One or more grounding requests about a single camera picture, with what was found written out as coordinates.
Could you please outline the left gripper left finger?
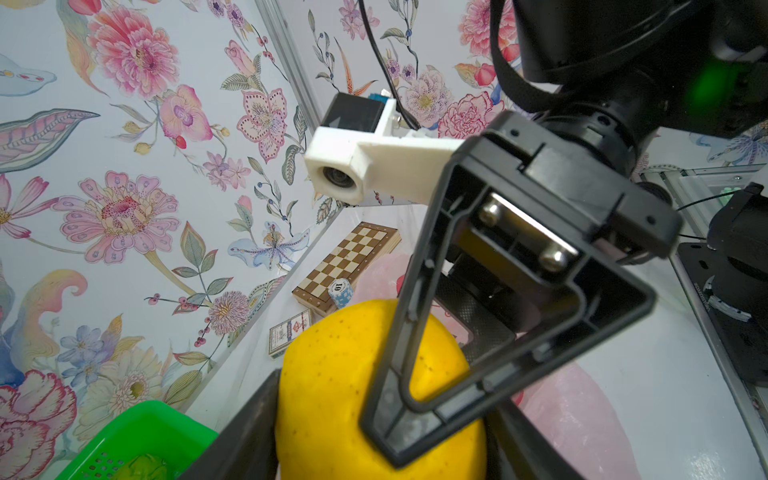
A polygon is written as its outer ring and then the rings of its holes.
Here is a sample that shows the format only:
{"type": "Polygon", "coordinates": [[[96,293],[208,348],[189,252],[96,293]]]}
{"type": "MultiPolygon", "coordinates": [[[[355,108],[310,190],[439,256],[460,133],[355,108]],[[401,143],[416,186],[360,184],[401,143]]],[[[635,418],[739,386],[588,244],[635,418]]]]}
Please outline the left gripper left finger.
{"type": "Polygon", "coordinates": [[[275,479],[281,370],[273,371],[194,462],[195,479],[275,479]]]}

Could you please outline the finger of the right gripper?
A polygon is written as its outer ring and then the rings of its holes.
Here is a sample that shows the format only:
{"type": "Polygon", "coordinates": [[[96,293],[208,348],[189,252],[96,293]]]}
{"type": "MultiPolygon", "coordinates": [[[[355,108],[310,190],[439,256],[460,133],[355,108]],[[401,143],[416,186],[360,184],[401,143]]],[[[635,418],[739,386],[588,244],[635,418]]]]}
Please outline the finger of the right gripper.
{"type": "Polygon", "coordinates": [[[396,468],[651,311],[653,290],[522,170],[535,149],[468,141],[438,182],[360,421],[396,468]],[[477,343],[467,373],[419,400],[410,383],[433,302],[477,343]]]}

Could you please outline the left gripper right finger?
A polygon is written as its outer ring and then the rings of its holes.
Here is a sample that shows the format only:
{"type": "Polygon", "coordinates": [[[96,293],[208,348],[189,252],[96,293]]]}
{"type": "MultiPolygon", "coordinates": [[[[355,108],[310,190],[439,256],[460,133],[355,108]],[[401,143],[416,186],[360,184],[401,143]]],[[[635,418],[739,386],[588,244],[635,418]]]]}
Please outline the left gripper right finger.
{"type": "Polygon", "coordinates": [[[510,399],[484,419],[487,479],[582,480],[510,399]]]}

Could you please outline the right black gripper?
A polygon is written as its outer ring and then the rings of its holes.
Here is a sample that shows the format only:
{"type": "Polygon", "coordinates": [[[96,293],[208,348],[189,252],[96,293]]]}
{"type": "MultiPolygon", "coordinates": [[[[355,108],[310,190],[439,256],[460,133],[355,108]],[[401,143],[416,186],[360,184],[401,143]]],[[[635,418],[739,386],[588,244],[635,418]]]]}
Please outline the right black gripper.
{"type": "Polygon", "coordinates": [[[763,1],[493,1],[502,91],[535,117],[522,170],[627,258],[670,254],[680,217],[629,183],[662,127],[731,138],[767,116],[763,1]]]}

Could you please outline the pink plastic bag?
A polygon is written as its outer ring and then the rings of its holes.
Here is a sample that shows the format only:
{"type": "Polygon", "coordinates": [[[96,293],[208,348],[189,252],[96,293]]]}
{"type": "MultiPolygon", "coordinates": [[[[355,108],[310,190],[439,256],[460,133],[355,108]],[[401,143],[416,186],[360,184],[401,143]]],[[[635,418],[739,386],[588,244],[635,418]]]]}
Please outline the pink plastic bag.
{"type": "MultiPolygon", "coordinates": [[[[396,299],[410,256],[385,254],[361,274],[348,306],[396,299]]],[[[459,346],[473,346],[473,334],[433,302],[431,313],[459,346]]],[[[555,451],[585,479],[641,479],[630,441],[618,415],[593,378],[572,362],[534,383],[513,401],[555,451]]]]}

